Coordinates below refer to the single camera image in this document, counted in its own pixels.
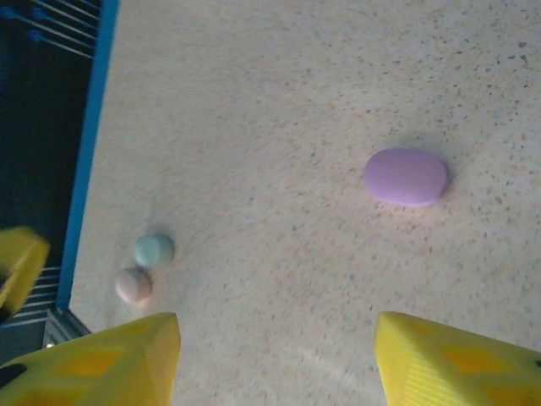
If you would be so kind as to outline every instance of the speckled surface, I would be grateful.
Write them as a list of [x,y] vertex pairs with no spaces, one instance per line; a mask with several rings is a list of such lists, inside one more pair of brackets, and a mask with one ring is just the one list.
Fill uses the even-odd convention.
[[[71,307],[162,310],[174,405],[384,404],[378,312],[541,349],[538,0],[124,2]],[[376,202],[378,150],[441,156],[430,208]],[[149,230],[148,304],[114,295]]]

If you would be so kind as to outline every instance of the blue strip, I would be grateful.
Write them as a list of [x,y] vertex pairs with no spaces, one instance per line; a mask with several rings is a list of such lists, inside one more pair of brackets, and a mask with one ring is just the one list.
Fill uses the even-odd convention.
[[94,156],[94,146],[100,122],[101,104],[107,82],[109,57],[117,21],[118,0],[103,0],[101,18],[96,41],[94,64],[90,74],[90,87],[86,101],[85,121],[79,147],[79,158],[75,170],[74,190],[69,209],[68,229],[62,258],[60,284],[58,286],[57,307],[67,309],[74,283],[75,261],[79,248],[79,237],[85,213],[86,194],[90,181],[90,170]]

